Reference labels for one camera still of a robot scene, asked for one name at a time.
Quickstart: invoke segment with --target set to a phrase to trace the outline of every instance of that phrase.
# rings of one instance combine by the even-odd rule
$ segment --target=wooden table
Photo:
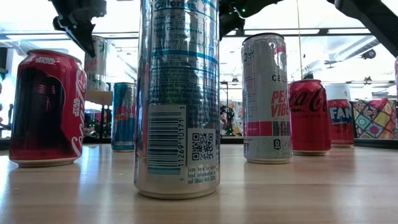
[[[133,153],[85,146],[75,164],[18,169],[0,152],[0,223],[398,223],[398,151],[334,149],[289,164],[249,164],[221,147],[221,184],[207,197],[145,198]]]

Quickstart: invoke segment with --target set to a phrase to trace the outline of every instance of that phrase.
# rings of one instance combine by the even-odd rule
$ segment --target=red can
[[[329,100],[330,138],[333,147],[354,145],[354,127],[351,105],[348,100]]]
[[[86,73],[80,60],[31,50],[18,67],[10,160],[24,167],[71,164],[81,156]]]
[[[320,80],[300,80],[289,86],[292,151],[321,156],[330,146],[326,91]]]

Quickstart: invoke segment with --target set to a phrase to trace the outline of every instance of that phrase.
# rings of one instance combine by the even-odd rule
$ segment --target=shelf
[[[86,101],[99,105],[112,105],[112,93],[111,91],[87,90]]]

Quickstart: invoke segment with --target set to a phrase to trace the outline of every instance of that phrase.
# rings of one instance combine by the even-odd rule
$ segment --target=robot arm
[[[239,29],[243,31],[244,18],[264,7],[283,0],[219,0],[220,38]],[[370,32],[391,52],[398,56],[398,17],[381,0],[326,0],[346,16],[360,20]],[[104,0],[52,0],[58,15],[54,21],[56,30],[64,30],[85,52],[94,56],[91,34],[93,17],[106,14]]]

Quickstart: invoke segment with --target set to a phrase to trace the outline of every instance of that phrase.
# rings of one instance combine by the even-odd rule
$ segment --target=silver can
[[[87,73],[87,90],[106,90],[106,59],[108,57],[108,41],[93,36],[95,57],[85,54],[85,72]]]
[[[211,194],[220,183],[218,0],[141,7],[134,184],[154,198]]]
[[[242,61],[244,156],[254,163],[287,163],[292,152],[284,38],[248,37]]]

